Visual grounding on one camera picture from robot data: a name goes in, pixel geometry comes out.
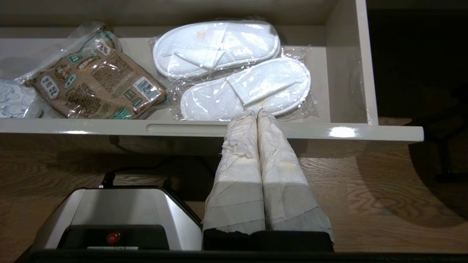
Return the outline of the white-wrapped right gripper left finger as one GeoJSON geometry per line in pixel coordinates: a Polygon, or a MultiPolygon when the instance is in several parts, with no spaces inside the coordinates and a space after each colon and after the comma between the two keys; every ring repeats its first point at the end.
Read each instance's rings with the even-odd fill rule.
{"type": "Polygon", "coordinates": [[[204,231],[252,234],[266,229],[256,115],[251,110],[228,123],[204,208],[204,231]]]}

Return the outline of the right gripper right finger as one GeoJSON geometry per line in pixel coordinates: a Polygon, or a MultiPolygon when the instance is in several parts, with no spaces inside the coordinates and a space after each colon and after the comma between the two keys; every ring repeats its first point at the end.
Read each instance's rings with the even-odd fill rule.
{"type": "Polygon", "coordinates": [[[273,231],[335,235],[279,122],[266,110],[257,115],[258,153],[267,226],[273,231]]]}

